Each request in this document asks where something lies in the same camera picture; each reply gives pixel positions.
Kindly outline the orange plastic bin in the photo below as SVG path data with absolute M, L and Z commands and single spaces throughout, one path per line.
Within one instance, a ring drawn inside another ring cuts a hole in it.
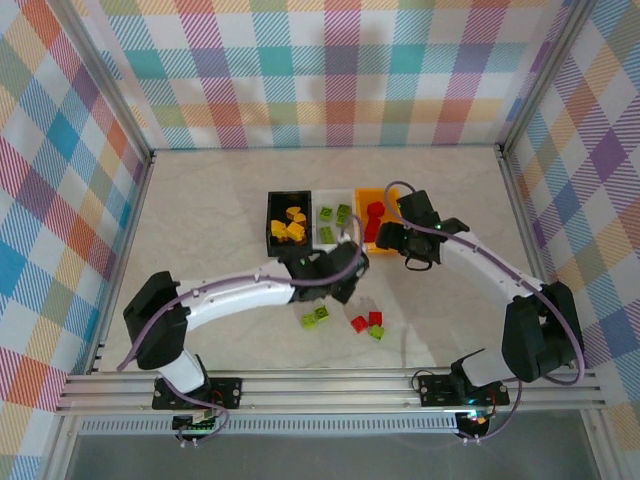
M 398 223 L 397 218 L 390 212 L 384 200 L 384 188 L 357 188 L 355 190 L 356 213 L 362 221 L 364 227 L 364 238 L 368 238 L 369 213 L 368 207 L 376 202 L 385 207 L 385 213 L 380 217 L 380 224 L 387 222 Z M 383 249 L 376 246 L 375 242 L 366 242 L 365 246 L 369 254 L 396 255 L 397 252 L 391 249 Z

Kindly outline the white plastic bin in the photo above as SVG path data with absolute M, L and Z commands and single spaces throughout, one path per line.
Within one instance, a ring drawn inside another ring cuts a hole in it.
M 353 221 L 345 222 L 342 225 L 336 224 L 336 212 L 340 204 L 346 204 L 351 207 L 351 214 L 356 213 L 355 193 L 352 189 L 317 189 L 312 191 L 312 234 L 313 246 L 318 249 L 329 250 L 335 244 L 323 244 L 319 237 L 319 228 L 330 226 L 333 230 L 336 241 L 341 238 L 341 233 L 349 235 L 352 239 L 356 239 L 359 235 L 357 227 Z M 333 209 L 333 218 L 330 222 L 319 220 L 319 211 L 322 206 L 328 206 Z

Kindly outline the black plastic bin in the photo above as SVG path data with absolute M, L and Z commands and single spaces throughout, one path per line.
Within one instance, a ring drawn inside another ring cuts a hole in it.
M 291 206 L 299 206 L 300 213 L 306 215 L 307 221 L 301 224 L 306 228 L 306 240 L 302 242 L 294 242 L 290 239 L 288 245 L 274 245 L 270 235 L 270 221 L 279 220 L 287 226 L 294 221 L 288 220 L 286 217 L 286 209 Z M 267 212 L 266 212 L 266 249 L 267 255 L 271 258 L 282 257 L 289 253 L 309 253 L 312 249 L 312 205 L 311 192 L 303 191 L 271 191 L 268 193 Z

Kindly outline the green circuit board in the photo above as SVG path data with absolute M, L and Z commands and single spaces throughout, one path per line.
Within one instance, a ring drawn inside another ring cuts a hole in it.
M 184 434 L 205 435 L 218 426 L 219 415 L 212 410 L 198 411 L 194 414 L 174 415 L 171 428 Z

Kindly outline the wide aluminium mounting rail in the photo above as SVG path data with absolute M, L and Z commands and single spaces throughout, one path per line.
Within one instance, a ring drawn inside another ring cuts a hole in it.
M 408 368 L 281 369 L 213 372 L 239 377 L 238 414 L 399 413 L 422 409 L 410 386 Z M 156 375 L 151 372 L 97 372 L 68 378 L 59 415 L 152 414 Z M 588 372 L 581 383 L 559 386 L 538 380 L 523 387 L 519 411 L 593 410 L 605 407 L 603 391 Z

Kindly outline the thin aluminium back rail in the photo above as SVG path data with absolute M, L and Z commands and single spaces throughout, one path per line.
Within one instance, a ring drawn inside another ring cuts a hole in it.
M 158 155 L 160 153 L 198 153 L 198 152 L 251 152 L 251 151 L 312 151 L 312 150 L 349 150 L 349 149 L 374 149 L 374 148 L 382 148 L 382 149 L 392 149 L 392 148 L 436 148 L 436 149 L 449 149 L 449 148 L 491 148 L 492 150 L 501 149 L 503 147 L 500 143 L 463 143 L 463 144 L 409 144 L 409 145 L 400 145 L 400 144 L 389 144 L 389 145 L 337 145 L 337 146 L 327 146 L 327 145 L 302 145 L 302 146 L 284 146 L 284 147 L 269 147 L 269 146 L 258 146 L 258 147 L 237 147 L 237 148 L 155 148 L 152 150 L 153 155 Z

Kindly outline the aluminium side rail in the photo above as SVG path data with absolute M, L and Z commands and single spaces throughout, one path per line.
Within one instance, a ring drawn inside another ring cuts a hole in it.
M 515 375 L 525 382 L 550 379 L 553 371 L 571 363 L 582 370 L 584 343 L 573 294 L 562 282 L 548 281 L 513 168 L 495 154 L 531 272 L 541 277 L 520 280 L 524 291 L 507 306 L 502 353 L 515 362 Z
M 133 247 L 136 230 L 143 211 L 145 198 L 153 175 L 156 158 L 156 152 L 152 151 L 143 164 L 140 184 L 135 190 L 124 234 L 121 242 L 119 243 L 120 250 L 116 256 L 113 275 L 109 281 L 108 288 L 105 290 L 103 301 L 100 304 L 99 316 L 92 332 L 91 343 L 87 347 L 86 358 L 80 369 L 80 373 L 82 375 L 91 375 L 95 371 L 95 367 L 101 358 L 99 350 L 104 347 L 111 323 L 115 316 L 118 297 Z

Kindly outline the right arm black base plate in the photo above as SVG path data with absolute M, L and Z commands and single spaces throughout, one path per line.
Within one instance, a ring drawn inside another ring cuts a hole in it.
M 422 407 L 493 407 L 510 404 L 508 389 L 501 382 L 476 387 L 456 379 L 452 374 L 438 375 L 420 370 L 412 377 L 411 386 L 419 395 Z

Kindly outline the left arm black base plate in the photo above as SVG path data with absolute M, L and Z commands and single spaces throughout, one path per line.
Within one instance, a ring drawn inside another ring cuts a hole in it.
M 201 387 L 186 393 L 186 396 L 195 399 L 196 403 L 179 397 L 169 388 L 165 379 L 159 377 L 154 382 L 151 408 L 153 410 L 204 409 L 203 402 L 206 402 L 235 410 L 239 408 L 241 402 L 242 379 L 209 377 Z

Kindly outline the aluminium frame post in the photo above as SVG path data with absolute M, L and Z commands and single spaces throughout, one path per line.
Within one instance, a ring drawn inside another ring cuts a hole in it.
M 98 90 L 106 98 L 124 132 L 132 141 L 137 152 L 142 155 L 142 158 L 146 162 L 150 162 L 153 159 L 154 150 L 144 137 L 115 78 L 92 41 L 71 0 L 46 1 L 74 44 L 79 56 L 86 64 L 88 73 L 94 80 Z
M 562 0 L 541 45 L 534 50 L 535 57 L 498 136 L 495 150 L 499 158 L 508 159 L 523 136 L 596 3 L 597 0 Z

